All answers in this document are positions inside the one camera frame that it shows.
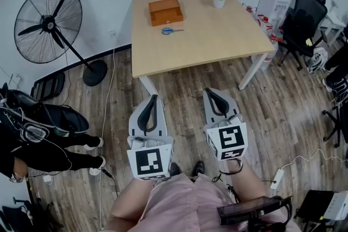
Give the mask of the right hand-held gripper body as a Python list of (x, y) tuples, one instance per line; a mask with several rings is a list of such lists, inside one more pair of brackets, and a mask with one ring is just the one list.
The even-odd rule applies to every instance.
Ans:
[(246, 123), (241, 120), (241, 115), (208, 124), (204, 133), (217, 160), (241, 158), (247, 150), (247, 128)]

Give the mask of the orange wooden box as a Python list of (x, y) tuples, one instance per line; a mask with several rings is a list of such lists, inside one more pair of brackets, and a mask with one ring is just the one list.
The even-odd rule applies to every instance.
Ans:
[(148, 7), (153, 27), (183, 21), (183, 13), (178, 0), (150, 2)]

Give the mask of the person's right forearm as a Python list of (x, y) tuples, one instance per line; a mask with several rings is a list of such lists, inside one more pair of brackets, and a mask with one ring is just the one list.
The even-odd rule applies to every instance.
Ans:
[(241, 202), (267, 196), (267, 190), (264, 183), (254, 173), (253, 169), (245, 158), (241, 158), (242, 168), (237, 160), (227, 160), (227, 168), (231, 175), (232, 186)]

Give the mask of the person's left forearm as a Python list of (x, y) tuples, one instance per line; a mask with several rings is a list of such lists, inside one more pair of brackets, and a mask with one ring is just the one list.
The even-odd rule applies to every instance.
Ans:
[(127, 232), (131, 230), (144, 213), (154, 180), (133, 178), (115, 200), (104, 230)]

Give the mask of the person's black shoe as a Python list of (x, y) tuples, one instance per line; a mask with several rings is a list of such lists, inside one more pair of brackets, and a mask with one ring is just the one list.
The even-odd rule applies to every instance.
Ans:
[(181, 169), (180, 167), (175, 163), (175, 162), (172, 162), (171, 163), (171, 167), (170, 167), (170, 176), (176, 176), (176, 175), (179, 175), (181, 174)]
[(205, 173), (205, 165), (203, 161), (198, 161), (191, 173), (192, 177), (197, 177), (199, 174), (204, 174)]

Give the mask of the white table leg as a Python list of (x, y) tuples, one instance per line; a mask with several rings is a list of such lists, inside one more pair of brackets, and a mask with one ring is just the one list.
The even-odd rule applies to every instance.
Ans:
[(159, 99), (161, 100), (162, 107), (164, 107), (163, 100), (160, 97), (154, 83), (152, 82), (152, 79), (149, 76), (139, 77), (139, 79), (150, 95), (158, 95)]
[(261, 64), (263, 63), (263, 61), (265, 60), (267, 55), (268, 55), (267, 53), (264, 53), (264, 54), (260, 54), (260, 55), (256, 56), (254, 62), (252, 63), (252, 65), (248, 69), (247, 73), (245, 74), (245, 76), (243, 77), (241, 82), (239, 83), (239, 85), (238, 85), (239, 90), (243, 90), (246, 87), (246, 85), (250, 82), (252, 77), (255, 75), (255, 73), (260, 68)]

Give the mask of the person's pink shirt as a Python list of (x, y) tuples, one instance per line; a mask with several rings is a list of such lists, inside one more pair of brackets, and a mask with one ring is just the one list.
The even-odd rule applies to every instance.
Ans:
[(127, 232), (247, 232), (247, 223), (220, 225), (217, 208), (229, 194), (205, 175), (192, 182), (184, 173), (153, 185), (140, 220)]

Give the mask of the white power strip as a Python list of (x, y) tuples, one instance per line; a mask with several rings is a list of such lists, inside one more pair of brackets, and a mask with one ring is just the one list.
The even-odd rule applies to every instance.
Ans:
[(279, 168), (277, 170), (275, 176), (273, 177), (273, 180), (272, 180), (271, 184), (270, 184), (270, 188), (271, 189), (275, 190), (275, 189), (278, 188), (283, 175), (284, 175), (284, 171)]

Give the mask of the row of red-capped water jugs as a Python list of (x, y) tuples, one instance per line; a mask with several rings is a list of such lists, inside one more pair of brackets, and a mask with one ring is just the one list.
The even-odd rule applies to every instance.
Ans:
[(278, 42), (279, 42), (278, 39), (279, 38), (274, 33), (273, 25), (269, 22), (268, 17), (261, 15), (261, 14), (258, 15), (257, 8), (253, 8), (253, 7), (246, 5), (244, 3), (243, 3), (243, 6), (245, 7), (246, 11), (253, 17), (253, 19), (258, 23), (259, 27), (261, 28), (263, 33), (266, 35), (266, 37), (269, 39), (269, 41), (272, 43), (272, 46), (274, 48), (274, 51), (268, 53), (266, 58), (264, 59), (264, 61), (260, 65), (260, 69), (265, 71), (268, 69), (271, 61), (273, 60), (274, 56), (276, 55), (276, 53), (278, 51)]

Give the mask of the black plastic tray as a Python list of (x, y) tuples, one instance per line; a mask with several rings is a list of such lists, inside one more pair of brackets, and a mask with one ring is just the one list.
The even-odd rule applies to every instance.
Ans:
[(60, 95), (64, 84), (65, 73), (51, 74), (36, 81), (31, 89), (30, 95), (38, 101), (46, 101)]

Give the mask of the white printed bag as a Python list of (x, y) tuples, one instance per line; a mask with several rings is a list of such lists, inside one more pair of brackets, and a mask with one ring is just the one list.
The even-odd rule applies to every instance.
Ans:
[(328, 60), (328, 53), (323, 47), (314, 48), (313, 56), (305, 60), (307, 65), (307, 71), (314, 73), (323, 69), (325, 63)]

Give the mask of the black low stand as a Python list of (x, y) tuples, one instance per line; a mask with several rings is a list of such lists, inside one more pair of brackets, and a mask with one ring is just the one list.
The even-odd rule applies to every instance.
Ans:
[(321, 222), (333, 196), (333, 191), (309, 190), (295, 216), (305, 221)]

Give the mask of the black mesh office chair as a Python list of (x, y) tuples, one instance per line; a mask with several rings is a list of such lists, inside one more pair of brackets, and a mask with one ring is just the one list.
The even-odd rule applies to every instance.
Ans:
[(311, 46), (306, 40), (313, 40), (319, 23), (327, 15), (326, 0), (295, 0), (294, 8), (289, 8), (282, 24), (283, 37), (278, 45), (287, 49), (285, 57), (292, 54), (298, 63), (297, 70), (302, 70), (299, 55), (313, 57), (314, 49), (321, 41), (327, 42), (327, 35), (321, 36)]

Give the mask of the black standing floor fan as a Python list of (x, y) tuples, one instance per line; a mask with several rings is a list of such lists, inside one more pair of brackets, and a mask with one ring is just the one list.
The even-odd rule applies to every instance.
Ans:
[(18, 52), (35, 64), (52, 62), (67, 50), (86, 66), (83, 82), (98, 85), (107, 74), (102, 60), (88, 63), (73, 47), (83, 19), (80, 0), (26, 0), (14, 25), (14, 40)]

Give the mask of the small white side table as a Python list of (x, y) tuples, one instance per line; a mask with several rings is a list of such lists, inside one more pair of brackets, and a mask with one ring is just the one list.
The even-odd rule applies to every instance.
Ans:
[(320, 22), (317, 30), (322, 28), (322, 25), (325, 23), (325, 21), (328, 20), (329, 24), (326, 27), (325, 35), (328, 36), (332, 29), (337, 29), (337, 32), (335, 35), (331, 38), (331, 40), (327, 43), (328, 46), (331, 46), (334, 41), (338, 38), (338, 36), (343, 32), (346, 25), (343, 23), (343, 21), (337, 16), (337, 14), (334, 11), (328, 12), (325, 16), (325, 18)]

